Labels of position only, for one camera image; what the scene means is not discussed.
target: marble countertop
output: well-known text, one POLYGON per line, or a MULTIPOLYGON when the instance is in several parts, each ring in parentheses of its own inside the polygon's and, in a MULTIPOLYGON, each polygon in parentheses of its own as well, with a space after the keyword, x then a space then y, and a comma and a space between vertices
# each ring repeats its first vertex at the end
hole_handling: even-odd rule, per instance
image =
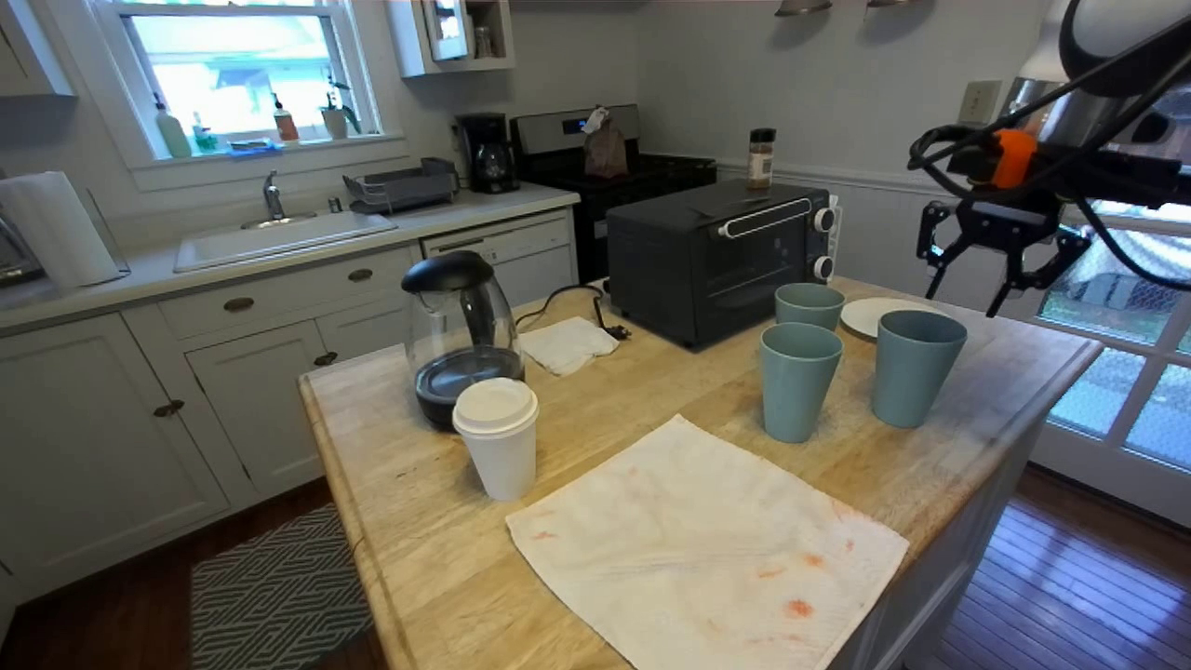
POLYGON ((51 279, 3 287, 0 292, 0 335, 24 331, 51 320, 75 320, 105 310, 123 310, 133 303, 152 303, 168 294, 204 292, 216 283, 239 283, 250 274, 272 274, 291 273, 302 263, 319 263, 335 258, 354 258, 368 251, 392 251, 418 237, 436 237, 466 228, 483 228, 500 218, 518 218, 533 211, 571 210, 578 203, 578 195, 571 190, 547 190, 547 186, 521 186, 511 195, 461 195, 452 203, 418 210, 404 215, 371 215, 368 233, 358 237, 335 237, 319 246, 302 246, 287 253, 250 258, 239 263, 214 263, 179 273, 179 246, 168 251, 146 251, 128 258, 128 273, 111 283, 81 287, 81 292, 59 292, 51 279))

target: kitchen sink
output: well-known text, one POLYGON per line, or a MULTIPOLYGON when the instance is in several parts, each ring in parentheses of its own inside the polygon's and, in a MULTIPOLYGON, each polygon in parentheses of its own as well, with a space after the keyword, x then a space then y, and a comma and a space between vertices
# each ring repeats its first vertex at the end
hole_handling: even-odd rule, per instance
POLYGON ((184 237, 179 273, 239 263, 239 262, 291 253, 291 251, 325 246, 339 237, 360 237, 392 228, 394 222, 379 215, 327 211, 312 218, 275 218, 246 231, 198 233, 198 237, 184 237))

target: kitchen rug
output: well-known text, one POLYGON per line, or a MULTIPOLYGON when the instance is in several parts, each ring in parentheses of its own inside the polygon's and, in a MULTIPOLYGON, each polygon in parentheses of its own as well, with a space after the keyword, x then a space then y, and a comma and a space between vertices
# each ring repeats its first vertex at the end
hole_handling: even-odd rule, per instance
POLYGON ((312 667, 371 630, 332 507, 198 562, 189 589, 195 670, 312 667))

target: plastic cup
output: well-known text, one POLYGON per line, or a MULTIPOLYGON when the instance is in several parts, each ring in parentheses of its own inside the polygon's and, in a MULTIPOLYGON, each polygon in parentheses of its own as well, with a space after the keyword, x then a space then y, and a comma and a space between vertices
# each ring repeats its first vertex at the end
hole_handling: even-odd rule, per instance
POLYGON ((778 323, 760 344, 762 428, 803 442, 820 428, 822 397, 843 362, 843 340, 815 323, 778 323))
POLYGON ((942 311, 887 311, 879 323, 870 413, 892 428, 918 428, 966 344, 967 326, 942 311))
POLYGON ((452 408, 489 500, 518 500, 536 479, 536 396, 521 380, 479 380, 452 408))
POLYGON ((776 292, 778 323, 799 320, 820 326, 838 326, 844 310, 844 294, 828 283, 783 283, 776 292))

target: faucet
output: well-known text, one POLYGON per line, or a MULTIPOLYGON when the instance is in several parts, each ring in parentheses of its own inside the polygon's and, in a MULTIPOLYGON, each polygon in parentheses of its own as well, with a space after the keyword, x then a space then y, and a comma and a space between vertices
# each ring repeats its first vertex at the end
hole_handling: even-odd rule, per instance
POLYGON ((265 218, 284 222, 284 190, 275 186, 275 171, 265 174, 265 218))

